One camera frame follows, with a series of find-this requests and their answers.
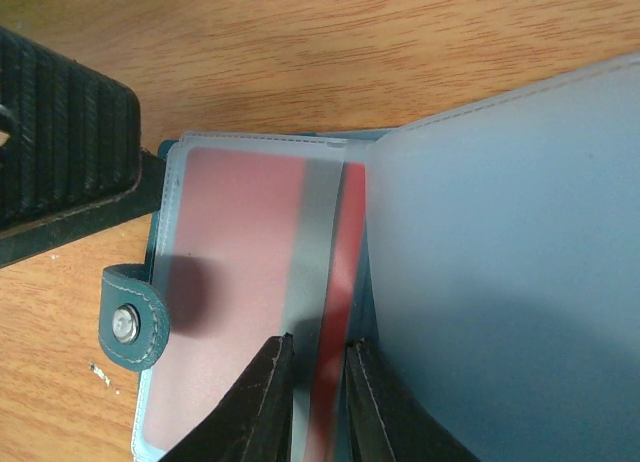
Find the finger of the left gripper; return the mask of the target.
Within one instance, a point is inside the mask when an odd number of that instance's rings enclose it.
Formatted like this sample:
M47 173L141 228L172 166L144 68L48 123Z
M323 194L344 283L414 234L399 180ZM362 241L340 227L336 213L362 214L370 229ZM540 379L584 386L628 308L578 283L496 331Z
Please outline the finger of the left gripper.
M165 162L132 89L1 30L1 264L155 212Z

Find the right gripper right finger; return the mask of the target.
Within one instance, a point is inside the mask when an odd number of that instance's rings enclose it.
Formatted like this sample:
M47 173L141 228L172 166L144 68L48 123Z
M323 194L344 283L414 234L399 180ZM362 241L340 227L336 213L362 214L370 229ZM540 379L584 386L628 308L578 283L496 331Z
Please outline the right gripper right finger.
M346 406L353 461L476 461L394 372L372 340L346 349Z

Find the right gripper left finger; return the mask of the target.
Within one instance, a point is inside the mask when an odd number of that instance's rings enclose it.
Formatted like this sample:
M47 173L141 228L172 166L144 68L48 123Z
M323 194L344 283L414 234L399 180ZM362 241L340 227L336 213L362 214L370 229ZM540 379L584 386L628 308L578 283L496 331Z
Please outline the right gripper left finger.
M288 461L293 416L293 336L266 340L214 410L165 461Z

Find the teal leather card holder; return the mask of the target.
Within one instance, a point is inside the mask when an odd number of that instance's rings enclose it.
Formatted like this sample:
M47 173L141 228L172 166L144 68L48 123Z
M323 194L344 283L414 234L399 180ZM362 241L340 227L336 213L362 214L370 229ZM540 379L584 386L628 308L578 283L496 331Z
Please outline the teal leather card holder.
M191 148L345 158L365 169L364 292L344 342L376 343L476 461L639 457L639 58L635 54L397 128L187 132L162 143L145 260L102 275L99 342L139 376L170 314L154 285Z

